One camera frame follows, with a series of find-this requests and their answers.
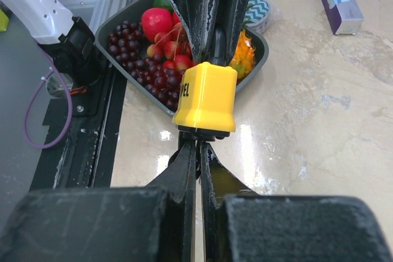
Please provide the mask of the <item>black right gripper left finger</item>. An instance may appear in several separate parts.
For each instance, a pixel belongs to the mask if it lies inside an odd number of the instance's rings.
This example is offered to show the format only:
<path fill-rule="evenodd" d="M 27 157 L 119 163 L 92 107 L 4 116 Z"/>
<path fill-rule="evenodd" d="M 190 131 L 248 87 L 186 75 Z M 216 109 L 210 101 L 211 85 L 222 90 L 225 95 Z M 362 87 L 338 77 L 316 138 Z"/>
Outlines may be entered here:
<path fill-rule="evenodd" d="M 1 237 L 2 261 L 193 261 L 197 151 L 144 187 L 36 190 Z"/>

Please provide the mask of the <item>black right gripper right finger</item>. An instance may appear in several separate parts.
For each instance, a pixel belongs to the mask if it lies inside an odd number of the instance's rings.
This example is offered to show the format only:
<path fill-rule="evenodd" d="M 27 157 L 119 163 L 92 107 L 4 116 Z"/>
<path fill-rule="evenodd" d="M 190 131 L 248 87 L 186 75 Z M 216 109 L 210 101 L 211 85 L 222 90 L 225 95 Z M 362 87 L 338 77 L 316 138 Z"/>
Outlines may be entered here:
<path fill-rule="evenodd" d="M 350 196 L 259 195 L 200 145 L 206 261 L 391 261 L 370 208 Z"/>

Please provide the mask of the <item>yellow padlock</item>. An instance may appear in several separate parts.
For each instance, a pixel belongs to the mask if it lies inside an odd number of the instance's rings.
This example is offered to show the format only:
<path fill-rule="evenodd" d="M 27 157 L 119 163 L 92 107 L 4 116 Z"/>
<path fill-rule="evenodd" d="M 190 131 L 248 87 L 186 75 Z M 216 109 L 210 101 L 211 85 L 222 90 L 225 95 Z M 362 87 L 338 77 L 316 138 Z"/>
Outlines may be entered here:
<path fill-rule="evenodd" d="M 184 138 L 214 141 L 236 130 L 233 108 L 238 73 L 225 60 L 226 41 L 224 29 L 216 26 L 209 59 L 183 75 L 173 123 Z"/>

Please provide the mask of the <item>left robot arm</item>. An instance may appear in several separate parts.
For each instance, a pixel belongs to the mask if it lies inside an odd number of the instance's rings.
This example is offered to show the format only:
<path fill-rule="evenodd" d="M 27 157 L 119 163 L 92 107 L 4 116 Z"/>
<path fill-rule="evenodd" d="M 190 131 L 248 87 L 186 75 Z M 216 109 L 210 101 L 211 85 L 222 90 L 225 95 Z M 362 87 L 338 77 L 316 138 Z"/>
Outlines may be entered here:
<path fill-rule="evenodd" d="M 58 0 L 1 0 L 53 60 L 55 71 L 87 86 L 101 75 L 95 37 Z M 179 16 L 196 62 L 228 64 L 236 50 L 249 0 L 169 0 Z"/>

